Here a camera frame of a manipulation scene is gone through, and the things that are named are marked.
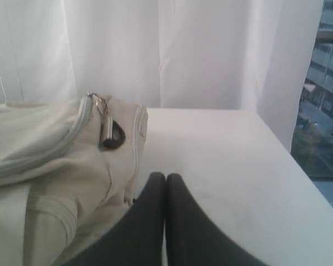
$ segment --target canvas bag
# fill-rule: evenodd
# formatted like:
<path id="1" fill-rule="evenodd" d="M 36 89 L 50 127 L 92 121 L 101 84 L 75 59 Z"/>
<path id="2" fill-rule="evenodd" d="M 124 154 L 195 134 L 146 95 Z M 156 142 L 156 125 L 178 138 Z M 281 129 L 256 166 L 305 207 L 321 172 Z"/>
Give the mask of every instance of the canvas bag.
<path id="1" fill-rule="evenodd" d="M 0 266 L 57 265 L 97 240 L 76 243 L 80 228 L 96 238 L 117 221 L 132 203 L 147 119 L 143 106 L 95 94 L 0 105 Z"/>

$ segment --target white tabletop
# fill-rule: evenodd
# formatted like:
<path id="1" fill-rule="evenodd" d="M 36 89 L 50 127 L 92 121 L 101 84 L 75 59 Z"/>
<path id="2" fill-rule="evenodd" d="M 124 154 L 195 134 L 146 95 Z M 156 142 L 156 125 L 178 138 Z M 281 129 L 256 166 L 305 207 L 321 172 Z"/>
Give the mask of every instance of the white tabletop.
<path id="1" fill-rule="evenodd" d="M 271 266 L 333 265 L 333 210 L 256 113 L 148 109 L 137 193 L 182 175 L 211 220 Z"/>

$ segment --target sheer curtain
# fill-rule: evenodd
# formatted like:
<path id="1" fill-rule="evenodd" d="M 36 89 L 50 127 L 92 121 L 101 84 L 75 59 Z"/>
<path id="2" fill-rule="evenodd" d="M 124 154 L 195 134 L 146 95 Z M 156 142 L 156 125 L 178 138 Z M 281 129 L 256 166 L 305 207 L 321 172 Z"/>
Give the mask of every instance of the sheer curtain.
<path id="1" fill-rule="evenodd" d="M 289 150 L 322 0 L 0 0 L 0 103 L 256 110 Z"/>

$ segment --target bag zipper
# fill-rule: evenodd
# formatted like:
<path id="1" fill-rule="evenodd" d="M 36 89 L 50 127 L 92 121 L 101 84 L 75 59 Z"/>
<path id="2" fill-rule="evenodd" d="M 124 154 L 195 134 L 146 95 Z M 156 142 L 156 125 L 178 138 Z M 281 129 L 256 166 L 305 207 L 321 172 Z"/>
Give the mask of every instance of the bag zipper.
<path id="1" fill-rule="evenodd" d="M 40 155 L 0 162 L 0 178 L 36 168 L 52 159 L 63 156 L 88 123 L 94 96 L 99 98 L 95 94 L 88 93 L 86 97 L 81 99 L 76 122 L 57 146 Z"/>

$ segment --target curtain fold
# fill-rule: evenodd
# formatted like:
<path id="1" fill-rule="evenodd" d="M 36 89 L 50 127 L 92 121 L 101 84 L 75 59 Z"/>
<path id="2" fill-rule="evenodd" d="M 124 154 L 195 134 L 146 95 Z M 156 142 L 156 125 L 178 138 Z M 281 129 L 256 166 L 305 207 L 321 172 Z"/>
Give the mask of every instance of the curtain fold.
<path id="1" fill-rule="evenodd" d="M 95 91 L 150 107 L 249 109 L 290 150 L 321 6 L 0 0 L 0 103 Z"/>

